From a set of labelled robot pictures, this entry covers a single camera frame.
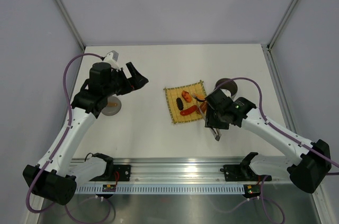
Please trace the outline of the small circuit board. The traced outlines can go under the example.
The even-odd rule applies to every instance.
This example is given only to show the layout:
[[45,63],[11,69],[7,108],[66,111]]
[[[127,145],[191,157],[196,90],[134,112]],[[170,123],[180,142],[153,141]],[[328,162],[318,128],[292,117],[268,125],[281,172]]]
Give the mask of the small circuit board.
[[112,192],[114,193],[116,191],[116,186],[115,185],[112,185],[112,184],[104,184],[103,185],[103,189],[102,189],[102,192]]
[[258,185],[245,185],[244,190],[245,190],[245,193],[247,193],[247,194],[258,194],[258,193],[260,193],[260,186],[258,186]]

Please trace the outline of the left aluminium frame post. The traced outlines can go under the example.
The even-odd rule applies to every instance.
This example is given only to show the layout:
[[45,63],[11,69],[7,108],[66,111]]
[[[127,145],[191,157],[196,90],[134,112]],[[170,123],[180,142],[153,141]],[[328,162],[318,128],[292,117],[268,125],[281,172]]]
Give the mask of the left aluminium frame post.
[[65,21],[69,31],[71,32],[73,38],[75,39],[77,45],[79,46],[81,51],[85,51],[85,47],[86,45],[84,44],[84,41],[79,33],[79,31],[77,30],[72,18],[70,17],[63,0],[53,0],[53,2],[55,3],[61,17],[63,18],[63,20]]

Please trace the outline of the stainless steel tongs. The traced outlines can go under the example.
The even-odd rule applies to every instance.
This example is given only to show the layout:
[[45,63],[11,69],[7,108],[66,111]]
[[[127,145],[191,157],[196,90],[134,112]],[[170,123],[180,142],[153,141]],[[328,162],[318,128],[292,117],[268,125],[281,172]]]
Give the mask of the stainless steel tongs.
[[212,123],[211,123],[210,109],[209,109],[209,105],[208,105],[208,102],[206,101],[205,97],[202,96],[202,95],[198,95],[196,93],[193,93],[192,98],[196,100],[196,105],[197,105],[196,113],[202,116],[202,118],[205,121],[206,128],[209,128],[214,139],[216,141],[219,141],[220,138],[221,138],[221,132],[220,132],[219,129],[214,128]]

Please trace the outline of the right small circuit board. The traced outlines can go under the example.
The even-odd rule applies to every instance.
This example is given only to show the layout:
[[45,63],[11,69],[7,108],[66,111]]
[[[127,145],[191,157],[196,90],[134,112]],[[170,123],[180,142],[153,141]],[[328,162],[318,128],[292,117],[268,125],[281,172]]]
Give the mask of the right small circuit board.
[[258,193],[260,193],[260,186],[258,186],[258,185],[245,185],[244,190],[245,190],[245,193],[247,193],[247,194],[258,194]]

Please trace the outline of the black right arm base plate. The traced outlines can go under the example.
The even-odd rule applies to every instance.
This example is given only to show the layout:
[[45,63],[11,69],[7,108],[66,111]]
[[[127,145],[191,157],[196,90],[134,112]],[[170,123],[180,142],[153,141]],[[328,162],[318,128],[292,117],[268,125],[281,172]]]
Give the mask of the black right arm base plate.
[[255,174],[249,166],[241,164],[223,165],[219,171],[224,174],[226,182],[260,182],[265,177],[265,175]]

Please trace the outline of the orange salmon slice toy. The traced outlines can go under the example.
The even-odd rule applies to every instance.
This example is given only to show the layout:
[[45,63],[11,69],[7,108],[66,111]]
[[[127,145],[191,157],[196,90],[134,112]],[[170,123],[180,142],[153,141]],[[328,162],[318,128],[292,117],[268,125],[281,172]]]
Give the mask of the orange salmon slice toy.
[[205,102],[206,99],[203,95],[199,95],[199,94],[196,94],[196,93],[193,93],[192,94],[192,97],[197,100],[198,102]]

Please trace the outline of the right aluminium frame post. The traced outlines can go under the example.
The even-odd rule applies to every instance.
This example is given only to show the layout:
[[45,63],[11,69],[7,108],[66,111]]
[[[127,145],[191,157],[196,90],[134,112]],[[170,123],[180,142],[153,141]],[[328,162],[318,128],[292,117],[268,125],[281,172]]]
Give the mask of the right aluminium frame post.
[[291,0],[287,6],[287,9],[285,10],[283,17],[279,21],[279,24],[277,28],[274,31],[273,36],[270,38],[268,44],[267,44],[267,50],[269,52],[272,51],[274,45],[276,44],[278,38],[282,34],[284,28],[286,27],[287,23],[289,22],[293,12],[295,11],[297,5],[299,4],[301,0]]

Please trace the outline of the red sausage toy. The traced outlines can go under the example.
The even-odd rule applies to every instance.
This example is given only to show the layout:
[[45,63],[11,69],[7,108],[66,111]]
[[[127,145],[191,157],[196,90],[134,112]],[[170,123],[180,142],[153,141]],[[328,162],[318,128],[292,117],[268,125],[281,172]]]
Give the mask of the red sausage toy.
[[198,109],[198,107],[196,105],[193,105],[185,110],[180,111],[180,115],[181,116],[187,116],[190,115],[192,113],[194,113],[196,110]]

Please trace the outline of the grey canister lid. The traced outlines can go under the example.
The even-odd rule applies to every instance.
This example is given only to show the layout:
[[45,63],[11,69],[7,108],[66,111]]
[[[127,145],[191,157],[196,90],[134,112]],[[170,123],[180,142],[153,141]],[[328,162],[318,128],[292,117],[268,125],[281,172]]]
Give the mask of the grey canister lid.
[[116,96],[110,96],[106,107],[101,111],[101,113],[106,116],[113,116],[119,113],[121,107],[121,101]]

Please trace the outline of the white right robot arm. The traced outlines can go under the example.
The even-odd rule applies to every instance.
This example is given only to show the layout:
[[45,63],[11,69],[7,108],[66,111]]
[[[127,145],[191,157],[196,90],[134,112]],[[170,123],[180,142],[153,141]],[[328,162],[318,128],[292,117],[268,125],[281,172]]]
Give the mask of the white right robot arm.
[[289,179],[297,188],[314,193],[331,170],[329,145],[301,137],[265,118],[246,98],[232,100],[216,89],[206,97],[205,126],[227,130],[230,125],[252,132],[279,150],[282,156],[249,153],[238,165],[224,165],[226,181],[258,181],[264,176]]

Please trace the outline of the aluminium front rail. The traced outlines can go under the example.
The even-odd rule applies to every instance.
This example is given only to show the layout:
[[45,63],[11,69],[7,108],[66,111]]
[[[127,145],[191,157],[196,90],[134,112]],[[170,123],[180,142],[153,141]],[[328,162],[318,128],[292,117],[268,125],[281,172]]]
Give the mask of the aluminium front rail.
[[[125,162],[113,159],[109,156],[98,154],[93,158],[80,162],[72,166],[72,159],[66,155],[54,157],[43,157],[34,165],[27,165],[23,171],[23,176],[28,184],[31,184],[34,178],[37,178],[37,184],[42,185],[48,181],[55,184],[65,183],[70,186],[82,186],[86,183],[94,183],[90,180],[103,175],[106,171],[113,169],[114,165],[131,165],[130,181],[207,181],[221,180],[225,181],[224,174],[219,171],[223,165],[235,163],[218,164],[216,162],[187,162],[166,163],[158,159],[148,159],[144,162],[129,159]],[[268,172],[268,180],[276,177],[278,179],[289,178],[290,163],[284,158],[274,158],[269,162],[263,156],[255,155],[253,160],[243,159],[240,163],[243,166],[249,166],[257,175],[264,175]],[[96,183],[115,183],[115,182],[96,182]]]

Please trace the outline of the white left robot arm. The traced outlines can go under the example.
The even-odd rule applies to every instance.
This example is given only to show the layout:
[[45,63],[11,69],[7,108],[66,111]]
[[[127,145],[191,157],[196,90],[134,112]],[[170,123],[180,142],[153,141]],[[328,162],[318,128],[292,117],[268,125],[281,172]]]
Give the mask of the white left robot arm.
[[57,138],[36,165],[27,165],[23,171],[29,187],[27,204],[34,194],[66,205],[78,187],[91,180],[108,181],[114,176],[114,160],[105,154],[96,153],[74,168],[70,167],[70,162],[88,129],[107,106],[108,98],[136,91],[149,82],[131,62],[126,66],[130,77],[108,62],[92,65],[89,78],[74,96],[68,118]]

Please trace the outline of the left small circuit board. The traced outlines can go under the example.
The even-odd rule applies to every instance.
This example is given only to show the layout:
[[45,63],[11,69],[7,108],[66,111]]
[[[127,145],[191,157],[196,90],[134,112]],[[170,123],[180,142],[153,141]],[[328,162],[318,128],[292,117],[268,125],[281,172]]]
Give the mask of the left small circuit board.
[[103,189],[102,189],[102,192],[112,192],[114,193],[116,191],[116,186],[115,185],[112,185],[112,184],[104,184],[103,185]]

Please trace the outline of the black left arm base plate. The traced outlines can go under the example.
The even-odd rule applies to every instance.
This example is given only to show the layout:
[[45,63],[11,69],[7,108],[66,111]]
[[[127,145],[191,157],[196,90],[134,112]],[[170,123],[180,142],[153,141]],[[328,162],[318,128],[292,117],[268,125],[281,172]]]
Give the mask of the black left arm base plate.
[[114,165],[109,172],[91,179],[91,182],[129,182],[131,175],[131,165]]

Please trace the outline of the bamboo woven tray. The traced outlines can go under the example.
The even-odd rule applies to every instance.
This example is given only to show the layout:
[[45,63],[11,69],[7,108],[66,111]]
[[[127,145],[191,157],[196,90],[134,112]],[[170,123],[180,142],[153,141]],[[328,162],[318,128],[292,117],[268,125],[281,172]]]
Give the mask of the bamboo woven tray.
[[169,114],[171,116],[171,120],[173,124],[179,123],[189,123],[193,121],[198,121],[202,119],[202,116],[197,114],[196,111],[187,116],[181,116],[180,110],[177,108],[176,99],[180,97],[184,104],[184,110],[196,105],[196,100],[192,98],[192,102],[186,102],[182,97],[182,91],[187,91],[192,96],[193,93],[203,95],[206,97],[206,90],[204,89],[204,81],[200,80],[197,83],[184,85],[184,86],[177,86],[177,87],[165,87],[165,98],[168,107]]

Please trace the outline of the aluminium frame post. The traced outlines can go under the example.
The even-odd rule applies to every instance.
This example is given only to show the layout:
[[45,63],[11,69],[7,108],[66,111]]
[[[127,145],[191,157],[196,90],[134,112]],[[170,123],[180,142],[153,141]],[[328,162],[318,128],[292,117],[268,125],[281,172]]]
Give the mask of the aluminium frame post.
[[61,17],[63,18],[63,20],[65,21],[69,31],[71,32],[73,38],[75,39],[77,45],[79,46],[81,51],[85,51],[85,47],[86,45],[84,44],[84,41],[79,33],[79,31],[77,30],[72,18],[70,17],[63,0],[53,0],[53,2],[55,3]]
[[274,31],[273,36],[270,38],[268,44],[267,44],[267,50],[269,52],[272,51],[274,45],[276,44],[278,38],[282,34],[284,28],[286,27],[287,23],[289,22],[293,12],[295,11],[297,5],[299,4],[301,0],[291,0],[287,6],[287,9],[285,10],[283,17],[279,21],[279,24],[277,28]]

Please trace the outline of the grey metal lunch canister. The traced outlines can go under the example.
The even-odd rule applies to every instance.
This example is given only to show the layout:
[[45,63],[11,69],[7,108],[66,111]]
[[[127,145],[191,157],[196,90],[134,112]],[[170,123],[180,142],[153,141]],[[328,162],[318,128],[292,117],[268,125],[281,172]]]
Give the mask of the grey metal lunch canister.
[[229,81],[229,78],[221,78],[215,83],[215,89],[227,89],[231,92],[231,99],[234,100],[238,92],[238,86],[234,81]]

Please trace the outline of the black sea cucumber toy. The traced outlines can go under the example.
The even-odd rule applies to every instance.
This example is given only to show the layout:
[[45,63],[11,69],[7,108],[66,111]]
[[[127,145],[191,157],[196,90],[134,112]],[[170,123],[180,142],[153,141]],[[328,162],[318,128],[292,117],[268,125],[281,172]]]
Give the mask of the black sea cucumber toy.
[[184,110],[184,104],[183,104],[183,101],[180,97],[178,97],[176,99],[176,105],[177,105],[177,108],[180,110],[180,111],[183,111]]

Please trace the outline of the brown grilled sausage toy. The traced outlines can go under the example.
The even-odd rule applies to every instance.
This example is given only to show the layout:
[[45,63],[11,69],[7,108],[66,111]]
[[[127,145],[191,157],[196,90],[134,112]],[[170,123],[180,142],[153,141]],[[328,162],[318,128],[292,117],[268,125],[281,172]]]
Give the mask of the brown grilled sausage toy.
[[205,112],[206,112],[206,110],[207,110],[207,106],[208,106],[207,102],[202,102],[202,103],[199,105],[199,107],[198,107],[198,109],[197,109],[197,112],[198,112],[199,114],[201,114],[201,113],[205,114]]

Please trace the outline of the orange fried fish toy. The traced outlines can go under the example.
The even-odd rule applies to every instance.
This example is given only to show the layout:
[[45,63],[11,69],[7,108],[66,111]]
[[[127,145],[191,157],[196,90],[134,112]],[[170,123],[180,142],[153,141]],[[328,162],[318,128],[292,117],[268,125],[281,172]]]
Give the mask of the orange fried fish toy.
[[187,91],[182,91],[182,97],[183,99],[188,102],[188,103],[191,103],[192,102],[192,96],[190,95],[189,92]]

